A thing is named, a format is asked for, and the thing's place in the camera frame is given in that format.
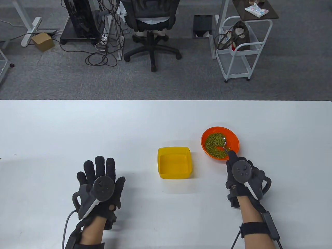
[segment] floor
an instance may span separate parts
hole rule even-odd
[[[31,17],[42,16],[40,28],[62,29],[68,16],[60,0],[24,0]],[[274,21],[250,82],[226,84],[209,42],[192,39],[195,14],[217,14],[220,1],[181,0],[168,45],[183,59],[157,54],[158,71],[150,71],[148,55],[123,60],[116,67],[92,67],[86,54],[67,53],[59,44],[44,53],[20,39],[4,50],[14,68],[0,88],[0,99],[179,99],[179,100],[332,100],[332,1],[270,0],[280,19]],[[230,3],[228,15],[235,15]],[[11,0],[0,3],[0,19],[22,25]],[[264,28],[257,36],[263,37]],[[0,22],[0,41],[24,28]],[[124,52],[138,46],[126,40]],[[68,50],[93,51],[89,44],[67,44]]]

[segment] black glove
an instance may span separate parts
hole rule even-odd
[[[89,221],[93,220],[95,216],[101,216],[107,219],[105,224],[105,230],[111,229],[112,224],[116,222],[116,216],[114,215],[114,211],[118,208],[121,208],[121,193],[124,187],[125,178],[122,176],[118,178],[117,181],[115,181],[115,162],[113,158],[108,158],[106,160],[106,173],[105,173],[105,159],[102,156],[97,156],[95,158],[95,164],[96,164],[96,173],[93,166],[93,162],[88,160],[84,163],[84,171],[77,173],[77,179],[80,182],[80,185],[83,184],[91,184],[93,185],[94,181],[100,177],[100,176],[108,176],[110,177],[114,182],[114,192],[111,198],[109,198],[105,202],[100,202],[98,205],[96,205],[93,210],[89,213],[89,215],[84,218]],[[110,205],[114,205],[114,209],[110,210]]]
[[[233,173],[232,173],[232,167],[235,162],[239,160],[245,160],[247,161],[251,167],[252,167],[252,174],[253,175],[260,175],[261,170],[259,170],[257,167],[255,167],[250,160],[247,160],[245,157],[237,157],[236,153],[232,150],[228,152],[229,160],[227,160],[226,165],[227,165],[227,182],[226,182],[226,188],[229,189],[230,194],[227,196],[228,200],[231,203],[231,206],[233,208],[239,208],[239,202],[237,200],[237,196],[248,196],[250,202],[254,206],[256,210],[259,212],[263,213],[266,212],[264,207],[260,204],[258,200],[256,200],[249,189],[243,184],[239,183],[238,181],[235,180]]]

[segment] office chair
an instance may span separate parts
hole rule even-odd
[[[154,38],[153,30],[170,30],[175,23],[175,13],[180,0],[121,0],[127,15],[125,20],[127,25],[135,32],[147,31],[147,37],[140,37],[133,35],[132,39],[136,43],[142,43],[143,46],[133,49],[124,54],[124,61],[129,62],[130,57],[134,54],[149,51],[151,59],[151,72],[156,72],[156,62],[154,60],[154,51],[166,51],[174,53],[176,59],[180,60],[182,55],[176,48],[159,45],[160,40],[167,41],[168,36],[157,36]],[[155,18],[155,17],[169,17],[167,21],[157,24],[147,24],[137,20],[137,18]]]

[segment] chair base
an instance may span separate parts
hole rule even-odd
[[[130,57],[132,55],[140,53],[140,52],[148,51],[150,53],[151,72],[157,71],[156,62],[154,59],[154,51],[156,51],[156,50],[174,53],[177,60],[180,60],[182,58],[182,55],[180,54],[180,51],[178,49],[158,44],[158,42],[160,42],[161,40],[167,41],[168,36],[157,36],[156,38],[154,38],[152,31],[148,31],[146,33],[146,37],[140,37],[137,35],[133,35],[132,39],[136,43],[139,43],[139,42],[142,43],[143,46],[133,49],[133,50],[129,51],[128,53],[125,53],[124,61],[129,62]]]

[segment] controller handle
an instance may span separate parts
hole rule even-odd
[[[73,204],[78,212],[78,219],[84,219],[100,202],[107,201],[114,192],[114,181],[108,176],[98,177],[93,185],[83,184],[80,190],[73,194]]]

